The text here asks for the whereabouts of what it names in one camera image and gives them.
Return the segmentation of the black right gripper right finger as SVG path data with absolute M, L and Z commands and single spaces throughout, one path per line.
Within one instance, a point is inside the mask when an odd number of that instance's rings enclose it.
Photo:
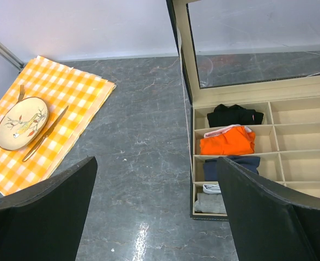
M 320 260 L 320 198 L 217 159 L 239 260 Z

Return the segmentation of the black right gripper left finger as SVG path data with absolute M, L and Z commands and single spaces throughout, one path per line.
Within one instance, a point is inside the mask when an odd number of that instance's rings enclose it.
M 75 260 L 97 174 L 87 157 L 0 198 L 0 260 Z

